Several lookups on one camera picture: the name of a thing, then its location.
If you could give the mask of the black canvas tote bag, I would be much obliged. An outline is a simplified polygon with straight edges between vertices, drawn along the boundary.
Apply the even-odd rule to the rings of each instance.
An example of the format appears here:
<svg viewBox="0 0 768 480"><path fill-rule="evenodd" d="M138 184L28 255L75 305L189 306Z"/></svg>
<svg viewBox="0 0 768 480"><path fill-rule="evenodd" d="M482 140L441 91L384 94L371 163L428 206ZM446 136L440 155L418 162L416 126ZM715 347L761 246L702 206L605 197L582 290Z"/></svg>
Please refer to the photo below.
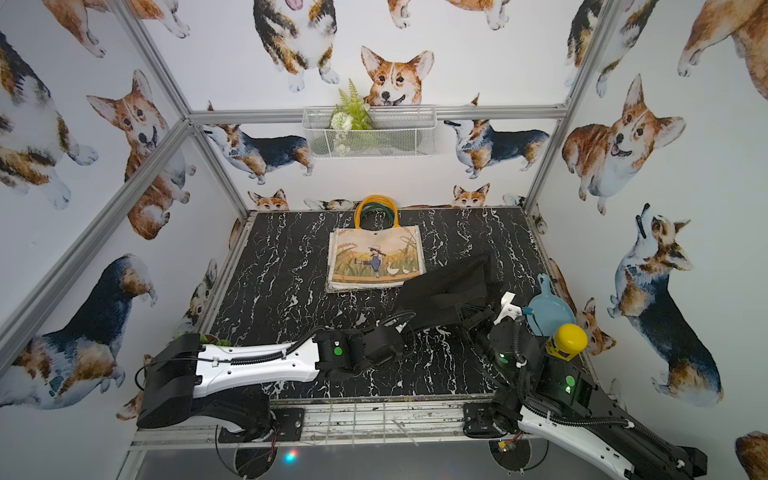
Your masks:
<svg viewBox="0 0 768 480"><path fill-rule="evenodd" d="M498 312L503 284L488 253L462 258L407 280L400 288L394 314L411 312L413 331L459 325L463 318L488 308Z"/></svg>

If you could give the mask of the cream tote bag yellow handles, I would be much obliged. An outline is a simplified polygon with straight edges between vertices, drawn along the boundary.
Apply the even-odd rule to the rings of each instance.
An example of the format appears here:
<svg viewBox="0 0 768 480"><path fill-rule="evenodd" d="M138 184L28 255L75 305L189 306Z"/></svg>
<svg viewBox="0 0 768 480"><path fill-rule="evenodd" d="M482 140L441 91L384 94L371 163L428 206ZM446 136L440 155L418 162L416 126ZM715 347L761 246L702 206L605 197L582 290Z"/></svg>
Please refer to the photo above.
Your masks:
<svg viewBox="0 0 768 480"><path fill-rule="evenodd" d="M370 201L384 203L395 211L394 227L367 230L357 226L360 205ZM354 226L337 228L330 234L328 293L400 287L425 272L420 229L401 225L397 206L388 197L365 198L355 209Z"/></svg>

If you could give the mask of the cream tote bag green handles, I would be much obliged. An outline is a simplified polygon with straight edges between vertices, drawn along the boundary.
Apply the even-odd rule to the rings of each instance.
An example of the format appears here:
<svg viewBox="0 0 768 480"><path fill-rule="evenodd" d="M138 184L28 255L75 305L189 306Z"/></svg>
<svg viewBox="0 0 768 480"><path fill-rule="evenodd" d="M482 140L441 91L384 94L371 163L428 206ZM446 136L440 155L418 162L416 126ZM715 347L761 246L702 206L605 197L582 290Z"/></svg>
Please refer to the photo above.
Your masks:
<svg viewBox="0 0 768 480"><path fill-rule="evenodd" d="M377 214L382 214L384 216L385 228L392 228L395 226L395 211L390 206L377 201L364 202L360 205L357 226L361 228L362 222L365 219L368 217L375 217Z"/></svg>

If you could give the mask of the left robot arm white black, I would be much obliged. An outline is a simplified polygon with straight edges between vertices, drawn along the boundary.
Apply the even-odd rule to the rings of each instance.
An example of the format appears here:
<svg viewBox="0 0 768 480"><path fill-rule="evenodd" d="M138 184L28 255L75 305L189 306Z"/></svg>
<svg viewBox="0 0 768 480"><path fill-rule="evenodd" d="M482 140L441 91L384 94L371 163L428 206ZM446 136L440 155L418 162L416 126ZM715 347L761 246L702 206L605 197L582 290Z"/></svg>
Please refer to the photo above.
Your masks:
<svg viewBox="0 0 768 480"><path fill-rule="evenodd" d="M401 311L364 330L316 327L298 340L251 347L203 344L196 334L170 342L143 370L141 429L159 429L203 416L234 425L246 440L272 427L260 385L343 382L405 353L403 330L415 317Z"/></svg>

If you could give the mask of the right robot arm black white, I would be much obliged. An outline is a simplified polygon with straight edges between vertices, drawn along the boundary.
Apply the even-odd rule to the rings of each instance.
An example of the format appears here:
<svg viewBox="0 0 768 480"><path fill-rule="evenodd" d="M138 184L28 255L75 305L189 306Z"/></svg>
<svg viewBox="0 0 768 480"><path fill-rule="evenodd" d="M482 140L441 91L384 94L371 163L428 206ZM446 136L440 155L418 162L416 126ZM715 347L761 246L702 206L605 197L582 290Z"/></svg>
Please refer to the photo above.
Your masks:
<svg viewBox="0 0 768 480"><path fill-rule="evenodd" d="M697 479L708 459L674 445L626 412L577 365L549 355L545 339L518 319L490 308L456 308L474 347L502 379L492 399L465 406L465 434L500 439L537 436L597 467L612 479Z"/></svg>

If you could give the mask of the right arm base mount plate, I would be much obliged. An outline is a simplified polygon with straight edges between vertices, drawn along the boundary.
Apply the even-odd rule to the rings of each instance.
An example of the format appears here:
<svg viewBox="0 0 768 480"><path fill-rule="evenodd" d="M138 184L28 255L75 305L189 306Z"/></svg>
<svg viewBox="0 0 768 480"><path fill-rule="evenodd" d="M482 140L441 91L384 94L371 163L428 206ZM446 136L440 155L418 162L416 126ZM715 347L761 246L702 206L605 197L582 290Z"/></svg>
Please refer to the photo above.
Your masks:
<svg viewBox="0 0 768 480"><path fill-rule="evenodd" d="M541 435L520 430L516 423L496 412L490 401L462 405L462 434L473 440L540 439Z"/></svg>

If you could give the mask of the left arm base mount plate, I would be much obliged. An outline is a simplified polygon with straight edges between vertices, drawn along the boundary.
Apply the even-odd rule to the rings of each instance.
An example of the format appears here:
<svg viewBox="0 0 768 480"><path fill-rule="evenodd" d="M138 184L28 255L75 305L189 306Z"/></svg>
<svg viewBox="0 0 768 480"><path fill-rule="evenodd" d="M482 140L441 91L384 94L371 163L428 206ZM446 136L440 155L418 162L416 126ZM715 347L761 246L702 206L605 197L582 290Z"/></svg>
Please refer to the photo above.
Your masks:
<svg viewBox="0 0 768 480"><path fill-rule="evenodd" d="M277 442L298 441L301 439L305 413L304 408L297 407L270 410L251 420L248 427L239 432L233 433L221 428L215 439L225 444L271 442L273 439Z"/></svg>

